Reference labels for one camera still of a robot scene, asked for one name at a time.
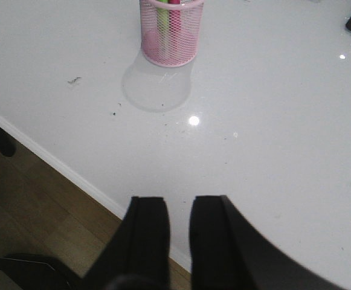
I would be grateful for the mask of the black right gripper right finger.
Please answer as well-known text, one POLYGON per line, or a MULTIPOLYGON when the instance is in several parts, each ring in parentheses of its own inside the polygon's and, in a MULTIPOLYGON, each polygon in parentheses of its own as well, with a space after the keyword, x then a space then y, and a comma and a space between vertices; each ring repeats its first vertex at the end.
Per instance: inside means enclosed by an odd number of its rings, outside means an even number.
POLYGON ((339 289, 263 237, 227 196, 197 196, 190 214, 192 289, 339 289))

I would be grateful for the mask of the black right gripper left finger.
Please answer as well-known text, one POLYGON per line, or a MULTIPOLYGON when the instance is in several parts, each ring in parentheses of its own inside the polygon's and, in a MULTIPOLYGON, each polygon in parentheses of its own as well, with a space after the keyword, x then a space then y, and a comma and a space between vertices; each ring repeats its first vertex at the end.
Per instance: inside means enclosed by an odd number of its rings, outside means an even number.
POLYGON ((169 289, 170 223, 160 197, 136 197, 83 289, 169 289))

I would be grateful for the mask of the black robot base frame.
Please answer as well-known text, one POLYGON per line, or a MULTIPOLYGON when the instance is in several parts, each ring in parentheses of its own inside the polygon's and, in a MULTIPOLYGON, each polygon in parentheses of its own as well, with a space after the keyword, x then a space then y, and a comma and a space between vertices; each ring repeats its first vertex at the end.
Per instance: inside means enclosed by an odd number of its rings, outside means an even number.
POLYGON ((22 289, 80 289, 81 278, 59 259, 16 253, 0 257, 0 271, 22 289))

